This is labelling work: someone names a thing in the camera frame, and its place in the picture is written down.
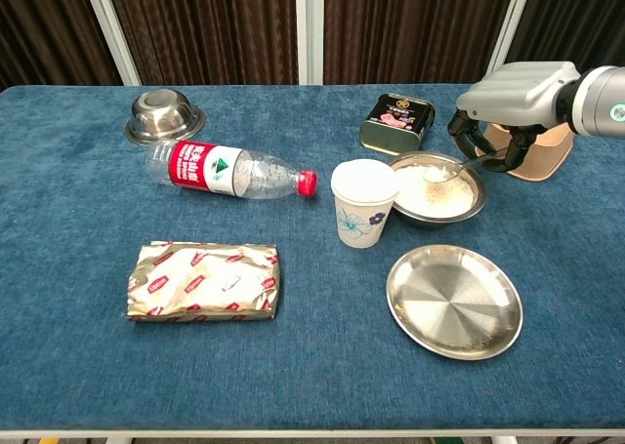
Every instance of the plastic water bottle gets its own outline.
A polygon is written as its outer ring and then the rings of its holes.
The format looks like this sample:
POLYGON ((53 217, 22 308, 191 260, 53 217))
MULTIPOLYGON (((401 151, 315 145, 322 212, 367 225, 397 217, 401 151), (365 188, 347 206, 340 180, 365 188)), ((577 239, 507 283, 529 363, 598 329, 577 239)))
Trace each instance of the plastic water bottle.
POLYGON ((316 174, 298 171, 259 151, 197 141, 164 140, 147 151, 147 170, 159 183, 243 198, 316 193, 316 174))

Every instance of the spoon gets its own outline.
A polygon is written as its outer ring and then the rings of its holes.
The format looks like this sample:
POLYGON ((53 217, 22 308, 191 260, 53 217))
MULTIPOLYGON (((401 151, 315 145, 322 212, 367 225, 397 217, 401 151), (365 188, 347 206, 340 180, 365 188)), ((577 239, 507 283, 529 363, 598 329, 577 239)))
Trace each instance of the spoon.
POLYGON ((482 161, 492 159, 499 153, 502 153, 507 149, 507 147, 501 148, 496 150, 494 153, 486 153, 482 156, 478 156, 477 158, 468 159, 462 163, 446 162, 439 165, 430 166, 424 173, 423 179, 429 183, 444 183, 451 181, 452 179, 456 178, 463 169, 472 168, 482 161))

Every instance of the red bottle cap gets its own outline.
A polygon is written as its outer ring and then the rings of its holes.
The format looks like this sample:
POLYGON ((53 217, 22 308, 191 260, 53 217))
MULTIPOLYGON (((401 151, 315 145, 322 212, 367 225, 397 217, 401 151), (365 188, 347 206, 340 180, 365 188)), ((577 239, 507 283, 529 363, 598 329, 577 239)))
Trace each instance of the red bottle cap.
POLYGON ((300 172, 297 193, 303 197, 312 197, 316 194, 316 173, 314 171, 300 172))

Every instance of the robotic arm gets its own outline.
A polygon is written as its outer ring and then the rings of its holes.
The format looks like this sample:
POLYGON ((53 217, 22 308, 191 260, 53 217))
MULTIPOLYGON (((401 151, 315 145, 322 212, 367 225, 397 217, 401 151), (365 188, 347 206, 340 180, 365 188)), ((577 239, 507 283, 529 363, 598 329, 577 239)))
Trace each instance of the robotic arm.
POLYGON ((488 171, 503 173, 523 162, 539 134, 567 122, 576 134, 625 139, 625 67, 602 66, 580 76, 570 61, 508 63, 484 76, 456 102, 449 135, 469 158, 475 147, 493 158, 488 171), (478 128, 499 124, 511 141, 506 155, 496 150, 478 128))

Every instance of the blue tablecloth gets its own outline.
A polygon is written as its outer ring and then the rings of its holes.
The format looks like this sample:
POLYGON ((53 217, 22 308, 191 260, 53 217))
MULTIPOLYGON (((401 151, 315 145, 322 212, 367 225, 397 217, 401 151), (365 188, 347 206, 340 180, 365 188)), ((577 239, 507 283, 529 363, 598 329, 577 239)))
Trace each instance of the blue tablecloth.
POLYGON ((466 85, 183 87, 197 138, 315 168, 318 197, 247 201, 157 185, 124 137, 148 88, 16 87, 0 95, 0 429, 625 427, 625 141, 577 138, 552 179, 482 173, 475 218, 440 230, 391 215, 342 244, 329 187, 383 92, 432 101, 424 148, 466 85), (274 243, 273 321, 135 324, 126 285, 151 240, 274 243), (443 358, 387 307, 416 246, 477 251, 515 283, 521 335, 493 359, 443 358))

